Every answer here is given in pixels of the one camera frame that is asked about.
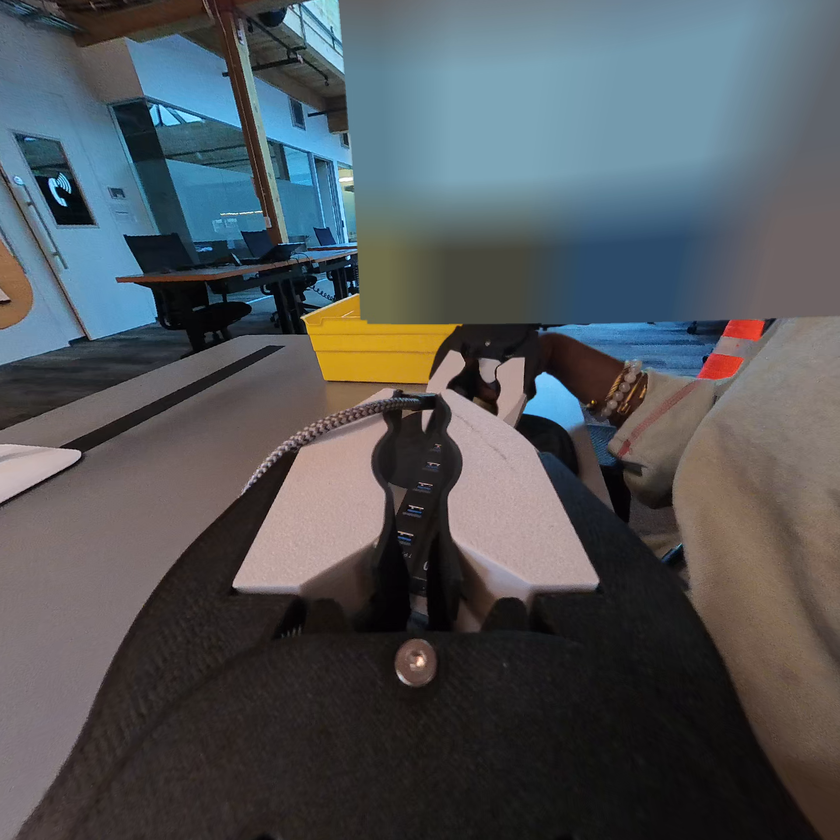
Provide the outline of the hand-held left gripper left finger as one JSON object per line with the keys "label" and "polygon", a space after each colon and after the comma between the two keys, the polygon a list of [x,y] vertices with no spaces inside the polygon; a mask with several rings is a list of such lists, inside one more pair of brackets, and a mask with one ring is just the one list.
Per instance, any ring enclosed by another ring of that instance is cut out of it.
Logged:
{"label": "hand-held left gripper left finger", "polygon": [[281,456],[294,455],[236,573],[236,592],[372,595],[373,552],[389,506],[373,470],[375,448],[389,431],[387,407],[374,403],[394,394],[385,388],[311,423],[260,465],[248,490],[268,477],[270,466],[280,466]]}

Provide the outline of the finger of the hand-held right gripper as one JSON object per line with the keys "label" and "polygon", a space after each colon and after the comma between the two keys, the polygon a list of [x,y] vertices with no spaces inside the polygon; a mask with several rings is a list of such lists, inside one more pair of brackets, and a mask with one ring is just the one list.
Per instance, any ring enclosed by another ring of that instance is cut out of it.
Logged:
{"label": "finger of the hand-held right gripper", "polygon": [[510,358],[496,369],[497,416],[510,427],[518,424],[529,400],[525,393],[525,362],[524,358]]}
{"label": "finger of the hand-held right gripper", "polygon": [[447,338],[437,349],[427,382],[427,392],[440,394],[445,390],[470,397],[470,370],[465,357],[466,342],[462,338]]}

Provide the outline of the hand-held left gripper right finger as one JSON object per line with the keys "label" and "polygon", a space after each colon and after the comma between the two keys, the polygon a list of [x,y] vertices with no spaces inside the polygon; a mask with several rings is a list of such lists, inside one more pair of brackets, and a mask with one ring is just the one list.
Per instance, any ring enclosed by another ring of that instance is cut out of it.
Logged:
{"label": "hand-held left gripper right finger", "polygon": [[461,456],[447,505],[464,597],[593,592],[598,574],[535,447],[463,396],[442,397]]}

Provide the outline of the yellow plastic bin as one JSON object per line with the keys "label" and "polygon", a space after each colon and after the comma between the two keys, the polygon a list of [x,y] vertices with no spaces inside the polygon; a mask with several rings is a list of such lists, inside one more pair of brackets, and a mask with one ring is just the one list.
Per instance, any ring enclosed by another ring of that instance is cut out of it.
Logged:
{"label": "yellow plastic bin", "polygon": [[361,318],[359,294],[302,318],[327,382],[425,385],[456,324],[383,324]]}

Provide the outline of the person's right hand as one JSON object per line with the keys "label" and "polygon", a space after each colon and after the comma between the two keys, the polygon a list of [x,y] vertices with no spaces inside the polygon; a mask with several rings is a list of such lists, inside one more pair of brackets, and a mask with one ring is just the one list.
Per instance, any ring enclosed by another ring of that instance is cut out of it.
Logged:
{"label": "person's right hand", "polygon": [[536,378],[548,373],[578,400],[600,411],[615,395],[625,373],[625,362],[560,333],[531,332],[525,342],[524,394],[537,392]]}

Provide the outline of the black quilted pad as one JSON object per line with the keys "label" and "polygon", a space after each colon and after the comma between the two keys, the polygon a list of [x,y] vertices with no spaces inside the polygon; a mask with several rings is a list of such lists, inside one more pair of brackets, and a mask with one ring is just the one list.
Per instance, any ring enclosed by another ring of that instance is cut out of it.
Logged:
{"label": "black quilted pad", "polygon": [[560,424],[544,416],[525,413],[515,428],[541,455],[551,455],[573,475],[580,474],[574,441]]}

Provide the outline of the orange traffic cone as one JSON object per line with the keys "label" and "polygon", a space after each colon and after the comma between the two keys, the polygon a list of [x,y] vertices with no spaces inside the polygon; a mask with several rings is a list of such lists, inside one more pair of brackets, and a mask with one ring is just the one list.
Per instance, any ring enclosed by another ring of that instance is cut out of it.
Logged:
{"label": "orange traffic cone", "polygon": [[733,377],[754,356],[766,324],[764,320],[729,320],[714,350],[703,361],[697,378],[720,381]]}

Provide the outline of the person's beige sweatshirt torso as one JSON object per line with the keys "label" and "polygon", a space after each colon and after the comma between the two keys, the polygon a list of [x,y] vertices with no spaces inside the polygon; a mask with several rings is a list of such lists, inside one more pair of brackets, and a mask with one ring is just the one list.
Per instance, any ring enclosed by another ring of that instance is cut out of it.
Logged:
{"label": "person's beige sweatshirt torso", "polygon": [[838,838],[838,317],[778,322],[677,471],[693,604],[757,740]]}

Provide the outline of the wooden office desk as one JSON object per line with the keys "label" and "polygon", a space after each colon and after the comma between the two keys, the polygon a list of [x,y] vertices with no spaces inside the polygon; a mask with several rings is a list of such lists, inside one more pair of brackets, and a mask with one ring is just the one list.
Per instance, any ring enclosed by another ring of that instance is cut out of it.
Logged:
{"label": "wooden office desk", "polygon": [[312,260],[303,254],[239,266],[202,267],[121,276],[119,284],[152,291],[157,322],[170,331],[184,332],[194,351],[230,340],[230,327],[246,312],[242,301],[231,301],[239,291],[265,288],[275,302],[284,333],[303,334],[302,303],[296,285],[309,277]]}

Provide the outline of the black office chair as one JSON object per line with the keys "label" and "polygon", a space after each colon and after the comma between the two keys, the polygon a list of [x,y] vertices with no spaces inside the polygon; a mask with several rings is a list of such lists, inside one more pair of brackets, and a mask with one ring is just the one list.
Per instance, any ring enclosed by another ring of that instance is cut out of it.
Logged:
{"label": "black office chair", "polygon": [[[193,263],[178,234],[126,234],[123,238],[145,275],[201,267]],[[144,286],[152,292],[157,323],[165,330],[184,332],[193,352],[207,347],[208,334],[214,344],[230,340],[229,327],[251,313],[250,305],[242,301],[228,301],[223,297],[221,301],[211,302],[203,280],[145,283]]]}

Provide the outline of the instruction board on stand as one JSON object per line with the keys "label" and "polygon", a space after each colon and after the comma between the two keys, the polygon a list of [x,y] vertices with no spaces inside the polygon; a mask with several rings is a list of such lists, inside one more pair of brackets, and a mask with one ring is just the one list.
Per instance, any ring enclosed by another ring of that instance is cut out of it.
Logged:
{"label": "instruction board on stand", "polygon": [[1,503],[71,468],[81,457],[75,448],[1,444]]}

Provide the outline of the wooden display board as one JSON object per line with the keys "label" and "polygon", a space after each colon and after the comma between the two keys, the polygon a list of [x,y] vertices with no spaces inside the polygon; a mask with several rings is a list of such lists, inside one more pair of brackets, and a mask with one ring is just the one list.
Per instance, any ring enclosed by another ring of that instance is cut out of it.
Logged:
{"label": "wooden display board", "polygon": [[24,321],[34,306],[34,291],[18,257],[1,236],[1,330]]}

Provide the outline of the wooden support post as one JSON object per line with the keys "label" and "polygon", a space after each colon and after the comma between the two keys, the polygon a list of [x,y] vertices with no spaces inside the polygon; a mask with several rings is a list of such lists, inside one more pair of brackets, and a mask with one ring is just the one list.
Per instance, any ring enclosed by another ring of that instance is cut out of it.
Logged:
{"label": "wooden support post", "polygon": [[288,239],[286,220],[281,208],[270,147],[259,109],[256,82],[245,32],[245,20],[234,2],[208,1],[205,6],[215,23],[220,39],[248,153],[255,194],[259,200],[266,231],[273,244],[283,244]]}

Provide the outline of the black wall sign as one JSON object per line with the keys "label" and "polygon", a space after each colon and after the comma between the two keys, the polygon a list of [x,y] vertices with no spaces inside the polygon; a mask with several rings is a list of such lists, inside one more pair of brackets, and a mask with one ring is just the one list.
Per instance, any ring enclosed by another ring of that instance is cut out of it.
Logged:
{"label": "black wall sign", "polygon": [[62,142],[24,132],[14,132],[14,139],[55,225],[60,228],[96,227],[96,219]]}

